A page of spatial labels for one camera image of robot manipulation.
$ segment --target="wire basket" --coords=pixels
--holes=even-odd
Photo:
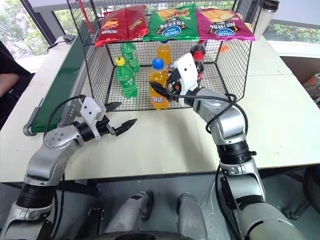
[[[154,107],[149,99],[148,75],[152,69],[152,60],[157,56],[157,41],[143,42],[136,38],[134,42],[140,64],[140,70],[135,73],[138,86],[137,97],[125,98],[116,79],[114,59],[121,56],[121,43],[109,43],[95,47],[100,33],[105,12],[118,10],[132,5],[146,5],[145,19],[149,24],[153,11],[179,8],[194,3],[198,9],[215,8],[233,10],[242,15],[242,20],[254,32],[263,0],[213,0],[213,1],[178,1],[178,0],[67,0],[74,24],[83,43],[85,63],[92,97],[102,103],[122,102],[116,111],[152,110]],[[84,13],[80,7],[83,4],[93,33],[85,22]],[[172,62],[189,52],[194,41],[171,40]],[[252,42],[249,40],[205,42],[204,73],[201,87],[206,87],[222,94],[235,94],[241,99],[245,94],[246,78]],[[172,102],[171,109],[180,108]]]

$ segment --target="green soda bottle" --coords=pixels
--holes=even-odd
[[[123,42],[121,43],[120,49],[122,56],[130,66],[130,68],[134,72],[138,72],[140,66],[138,62],[136,46],[132,42]]]
[[[123,56],[115,58],[116,79],[122,88],[122,93],[126,98],[136,97],[138,94],[138,87],[136,85],[135,74],[130,67],[126,64]]]

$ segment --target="window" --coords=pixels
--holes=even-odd
[[[320,44],[320,30],[299,26],[270,23],[263,36],[268,41]]]
[[[48,42],[19,0],[0,2],[0,23],[0,40],[16,60],[47,54]]]
[[[60,22],[65,34],[77,35],[77,29],[69,10],[57,10],[54,14]]]

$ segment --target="robot leg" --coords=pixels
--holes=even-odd
[[[190,193],[178,198],[176,212],[179,215],[178,233],[194,240],[207,240],[207,228],[200,205]]]
[[[151,190],[132,195],[118,210],[105,229],[105,233],[138,230],[140,222],[151,214],[154,194]]]

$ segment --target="pink snack bag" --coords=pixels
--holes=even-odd
[[[235,11],[214,8],[202,9],[201,11],[197,9],[196,20],[201,40],[256,40]]]

